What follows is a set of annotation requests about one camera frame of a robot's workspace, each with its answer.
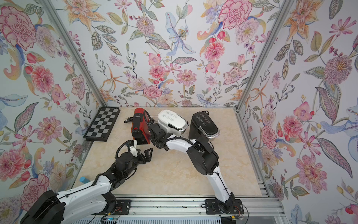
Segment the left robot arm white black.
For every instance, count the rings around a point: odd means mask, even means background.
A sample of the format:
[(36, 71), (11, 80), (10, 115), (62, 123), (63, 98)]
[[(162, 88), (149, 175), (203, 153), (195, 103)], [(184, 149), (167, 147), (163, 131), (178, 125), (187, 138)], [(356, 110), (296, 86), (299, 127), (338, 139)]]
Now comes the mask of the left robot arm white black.
[(94, 181), (67, 191), (55, 193), (48, 190), (40, 195), (26, 215), (22, 224), (71, 224), (86, 216), (112, 213), (118, 203), (112, 191), (125, 183), (141, 164), (151, 161), (153, 149), (133, 156), (125, 152), (116, 157), (110, 168), (96, 176)]

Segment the white coffee machine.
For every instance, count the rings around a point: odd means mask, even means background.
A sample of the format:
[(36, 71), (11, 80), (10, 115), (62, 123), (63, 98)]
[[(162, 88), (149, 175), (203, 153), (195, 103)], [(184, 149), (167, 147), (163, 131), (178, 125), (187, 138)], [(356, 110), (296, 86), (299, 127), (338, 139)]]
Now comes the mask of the white coffee machine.
[(158, 114), (158, 124), (166, 132), (176, 136), (183, 135), (189, 123), (183, 117), (171, 110), (163, 110)]

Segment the black coffee machine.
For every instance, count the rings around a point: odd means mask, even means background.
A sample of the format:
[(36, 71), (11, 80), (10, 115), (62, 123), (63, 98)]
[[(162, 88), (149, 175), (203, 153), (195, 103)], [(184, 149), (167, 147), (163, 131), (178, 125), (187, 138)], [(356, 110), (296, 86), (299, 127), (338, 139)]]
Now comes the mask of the black coffee machine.
[(199, 111), (192, 115), (189, 131), (189, 139), (206, 138), (212, 142), (220, 135), (216, 124), (209, 116), (209, 111)]

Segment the red Nespresso coffee machine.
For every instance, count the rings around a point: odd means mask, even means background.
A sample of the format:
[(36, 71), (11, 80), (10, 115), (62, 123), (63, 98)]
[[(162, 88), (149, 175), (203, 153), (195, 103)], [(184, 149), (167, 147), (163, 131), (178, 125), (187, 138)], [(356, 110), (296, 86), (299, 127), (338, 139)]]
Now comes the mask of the red Nespresso coffee machine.
[(144, 119), (144, 109), (137, 108), (132, 118), (131, 134), (138, 145), (150, 144), (150, 132)]

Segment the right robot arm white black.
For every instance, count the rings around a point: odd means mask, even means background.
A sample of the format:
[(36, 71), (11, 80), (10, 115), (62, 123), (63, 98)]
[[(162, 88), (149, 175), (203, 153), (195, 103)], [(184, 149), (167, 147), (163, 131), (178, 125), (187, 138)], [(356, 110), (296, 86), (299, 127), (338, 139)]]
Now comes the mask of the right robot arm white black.
[(173, 133), (167, 133), (157, 123), (150, 125), (148, 131), (151, 141), (157, 148), (166, 151), (177, 150), (187, 154), (194, 168), (209, 180), (219, 210), (224, 214), (230, 213), (234, 207), (235, 195), (221, 175), (219, 156), (209, 142), (203, 138), (189, 140)]

